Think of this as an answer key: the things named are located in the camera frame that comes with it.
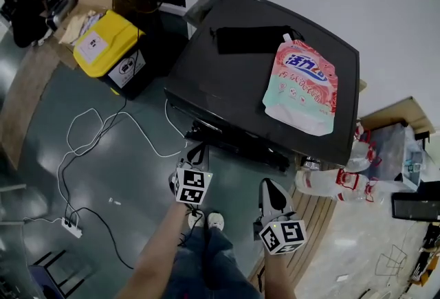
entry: white label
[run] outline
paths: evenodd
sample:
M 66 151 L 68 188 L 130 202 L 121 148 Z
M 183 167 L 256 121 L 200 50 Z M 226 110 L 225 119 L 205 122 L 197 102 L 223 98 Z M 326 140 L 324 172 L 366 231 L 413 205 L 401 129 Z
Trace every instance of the white label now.
M 90 65 L 108 46 L 109 44 L 96 32 L 90 32 L 78 45 L 78 52 Z
M 348 280 L 349 279 L 349 275 L 345 274 L 343 276 L 339 276 L 338 278 L 336 278 L 336 282 L 342 282 L 344 280 Z
M 132 54 L 130 57 L 122 59 L 116 67 L 114 67 L 110 73 L 109 77 L 116 83 L 117 86 L 123 88 L 138 72 L 145 66 L 145 60 L 140 50 Z M 133 67 L 135 67 L 136 72 L 133 75 Z

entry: plastic bag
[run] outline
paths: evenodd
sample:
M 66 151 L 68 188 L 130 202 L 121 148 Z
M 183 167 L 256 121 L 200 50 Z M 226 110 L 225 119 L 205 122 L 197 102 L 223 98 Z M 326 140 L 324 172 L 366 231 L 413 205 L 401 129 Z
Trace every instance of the plastic bag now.
M 266 114 L 312 135 L 333 131 L 338 77 L 335 67 L 300 40 L 276 53 L 263 104 Z

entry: white cable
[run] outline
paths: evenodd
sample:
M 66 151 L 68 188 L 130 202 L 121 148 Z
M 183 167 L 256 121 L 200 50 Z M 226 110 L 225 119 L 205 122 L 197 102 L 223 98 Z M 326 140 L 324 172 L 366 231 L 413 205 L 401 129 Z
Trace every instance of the white cable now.
M 55 223 L 55 222 L 57 222 L 57 221 L 61 221 L 61 218 L 60 218 L 60 217 L 57 218 L 57 219 L 54 219 L 53 221 L 50 221 L 50 220 L 48 220 L 48 219 L 31 219 L 30 217 L 24 217 L 24 218 L 23 218 L 23 221 L 26 220 L 26 219 L 29 219 L 29 220 L 31 220 L 31 221 L 46 221 L 46 222 L 49 222 L 49 223 Z
M 170 125 L 171 125 L 171 126 L 172 126 L 172 127 L 173 127 L 173 128 L 174 128 L 174 129 L 175 129 L 175 130 L 176 130 L 176 131 L 177 131 L 177 132 L 178 132 L 178 133 L 184 138 L 184 139 L 185 139 L 184 134 L 181 133 L 180 130 L 177 129 L 177 127 L 176 127 L 176 126 L 170 121 L 170 119 L 169 119 L 169 117 L 168 117 L 168 113 L 166 112 L 166 104 L 167 104 L 167 103 L 168 103 L 168 99 L 165 100 L 165 117 L 166 117 L 166 120 L 167 120 L 168 123 L 169 123 L 169 124 L 170 124 Z M 99 118 L 99 120 L 100 120 L 100 122 L 101 122 L 101 128 L 100 128 L 99 131 L 96 133 L 96 135 L 95 135 L 95 137 L 92 139 L 92 141 L 90 141 L 90 143 L 85 144 L 85 145 L 82 145 L 82 146 L 79 146 L 78 148 L 73 148 L 73 147 L 71 146 L 70 142 L 69 142 L 69 135 L 70 135 L 70 131 L 71 131 L 73 125 L 74 125 L 74 122 L 75 122 L 79 117 L 81 117 L 81 116 L 83 116 L 83 115 L 85 115 L 85 114 L 87 114 L 87 113 L 89 113 L 89 112 L 91 112 L 91 111 L 95 112 L 96 115 L 98 116 L 98 118 Z M 58 183 L 58 191 L 60 192 L 60 194 L 61 194 L 61 196 L 63 197 L 63 199 L 66 201 L 67 205 L 71 208 L 71 210 L 74 211 L 74 212 L 76 213 L 76 227 L 78 227 L 79 214 L 78 214 L 77 211 L 75 211 L 75 209 L 70 205 L 70 203 L 68 202 L 68 200 L 64 197 L 64 195 L 63 195 L 62 192 L 61 192 L 61 187 L 60 187 L 60 168 L 61 168 L 61 166 L 63 165 L 63 162 L 65 161 L 66 157 L 67 157 L 68 155 L 70 155 L 71 153 L 73 153 L 75 156 L 83 156 L 84 154 L 88 153 L 91 149 L 93 149 L 93 148 L 96 146 L 96 144 L 100 141 L 100 139 L 101 139 L 101 138 L 107 133 L 108 130 L 105 131 L 104 134 L 102 134 L 102 132 L 104 131 L 104 128 L 105 128 L 105 125 L 107 124 L 107 122 L 108 122 L 111 118 L 115 117 L 116 115 L 121 115 L 121 114 L 125 114 L 125 115 L 127 115 L 127 116 L 129 116 L 129 117 L 131 118 L 131 120 L 136 124 L 136 127 L 139 128 L 140 132 L 141 132 L 142 135 L 145 137 L 146 141 L 150 144 L 151 148 L 153 149 L 153 151 L 155 152 L 155 154 L 156 154 L 157 156 L 162 157 L 162 158 L 167 158 L 167 157 L 176 156 L 176 155 L 178 155 L 178 154 L 181 153 L 181 151 L 177 151 L 176 153 L 173 153 L 173 154 L 171 154 L 171 155 L 161 155 L 161 154 L 159 154 L 159 153 L 157 152 L 156 148 L 154 147 L 153 143 L 150 141 L 149 137 L 146 136 L 145 132 L 142 130 L 142 128 L 141 128 L 140 125 L 138 124 L 138 122 L 136 122 L 136 120 L 135 120 L 135 119 L 131 116 L 131 114 L 128 113 L 128 112 L 121 111 L 121 112 L 114 113 L 113 115 L 110 115 L 109 117 L 107 117 L 107 118 L 105 119 L 105 121 L 102 121 L 102 118 L 101 118 L 100 114 L 98 113 L 98 111 L 95 110 L 95 109 L 93 109 L 93 108 L 88 109 L 87 111 L 85 111 L 85 112 L 83 112 L 83 113 L 77 115 L 77 116 L 71 121 L 71 124 L 70 124 L 70 126 L 69 126 L 69 130 L 67 131 L 67 136 L 66 136 L 66 142 L 67 142 L 67 145 L 68 145 L 69 148 L 70 148 L 70 151 L 68 151 L 68 152 L 64 155 L 63 159 L 61 160 L 61 163 L 58 165 L 58 168 L 56 169 L 56 181 L 57 181 L 57 183 Z M 186 148 L 187 146 L 188 146 L 188 142 L 185 140 L 185 148 Z

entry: person's leg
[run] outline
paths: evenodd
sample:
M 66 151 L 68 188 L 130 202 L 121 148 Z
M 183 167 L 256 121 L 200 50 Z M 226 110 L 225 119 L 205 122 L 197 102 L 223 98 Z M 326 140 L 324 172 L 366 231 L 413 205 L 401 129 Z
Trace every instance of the person's leg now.
M 208 287 L 218 290 L 248 284 L 248 280 L 238 268 L 233 245 L 222 232 L 223 217 L 219 213 L 210 214 L 208 225 L 209 243 L 204 263 Z
M 190 214 L 188 223 L 190 229 L 185 233 L 183 244 L 177 250 L 163 299 L 204 297 L 207 291 L 202 268 L 205 216 L 200 211 L 195 216 Z
M 203 278 L 202 257 L 205 250 L 204 223 L 205 216 L 201 211 L 189 215 L 190 229 L 183 236 L 179 246 L 170 280 L 187 280 Z

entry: yellow bin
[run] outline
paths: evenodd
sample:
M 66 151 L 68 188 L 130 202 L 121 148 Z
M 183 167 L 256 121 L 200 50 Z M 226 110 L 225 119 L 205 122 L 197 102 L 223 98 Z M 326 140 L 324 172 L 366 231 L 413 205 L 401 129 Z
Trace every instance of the yellow bin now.
M 88 76 L 133 99 L 146 82 L 142 80 L 147 72 L 142 54 L 144 35 L 124 17 L 108 10 L 78 39 L 74 58 Z

